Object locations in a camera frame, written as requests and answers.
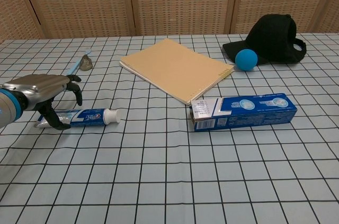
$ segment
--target toothpaste tube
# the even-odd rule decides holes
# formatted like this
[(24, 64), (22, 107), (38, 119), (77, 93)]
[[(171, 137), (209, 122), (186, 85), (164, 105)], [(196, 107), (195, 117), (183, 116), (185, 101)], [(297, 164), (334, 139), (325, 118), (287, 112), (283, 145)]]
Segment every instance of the toothpaste tube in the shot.
[[(110, 109), (84, 109), (84, 110), (59, 110), (56, 111), (59, 120), (62, 123), (70, 124), (73, 126), (85, 125), (108, 125), (111, 122), (120, 122), (119, 110)], [(36, 123), (36, 128), (50, 128), (46, 119), (41, 115)]]

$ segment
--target white label on box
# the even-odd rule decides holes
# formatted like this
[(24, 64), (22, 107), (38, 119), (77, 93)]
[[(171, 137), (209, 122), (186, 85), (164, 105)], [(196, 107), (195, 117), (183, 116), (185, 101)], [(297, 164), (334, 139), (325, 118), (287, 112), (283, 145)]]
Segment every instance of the white label on box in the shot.
[(209, 118), (213, 114), (213, 110), (216, 103), (215, 98), (208, 98), (206, 100), (198, 100), (192, 102), (192, 109), (194, 118)]

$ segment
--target black cap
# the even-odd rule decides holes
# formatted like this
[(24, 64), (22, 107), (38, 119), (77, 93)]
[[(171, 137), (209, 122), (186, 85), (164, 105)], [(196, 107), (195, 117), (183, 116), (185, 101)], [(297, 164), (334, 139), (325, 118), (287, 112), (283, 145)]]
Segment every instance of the black cap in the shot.
[(301, 61), (306, 53), (306, 44), (296, 38), (297, 26), (291, 15), (268, 14), (252, 27), (246, 40), (222, 45), (228, 57), (235, 62), (238, 52), (252, 49), (258, 55), (258, 63)]

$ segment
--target white toothpaste cap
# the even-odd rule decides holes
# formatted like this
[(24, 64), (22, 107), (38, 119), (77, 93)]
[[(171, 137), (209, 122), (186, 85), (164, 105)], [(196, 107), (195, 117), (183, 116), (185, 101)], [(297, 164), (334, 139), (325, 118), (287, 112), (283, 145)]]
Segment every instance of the white toothpaste cap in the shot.
[(106, 125), (110, 124), (111, 122), (120, 122), (120, 111), (118, 110), (110, 110), (106, 109), (104, 111), (104, 123)]

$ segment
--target blue toothpaste box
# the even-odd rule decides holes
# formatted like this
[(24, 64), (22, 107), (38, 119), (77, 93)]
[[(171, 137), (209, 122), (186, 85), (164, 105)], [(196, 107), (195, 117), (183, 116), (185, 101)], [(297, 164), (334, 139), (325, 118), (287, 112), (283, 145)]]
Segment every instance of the blue toothpaste box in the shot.
[(297, 108), (284, 93), (191, 102), (195, 131), (289, 123)]

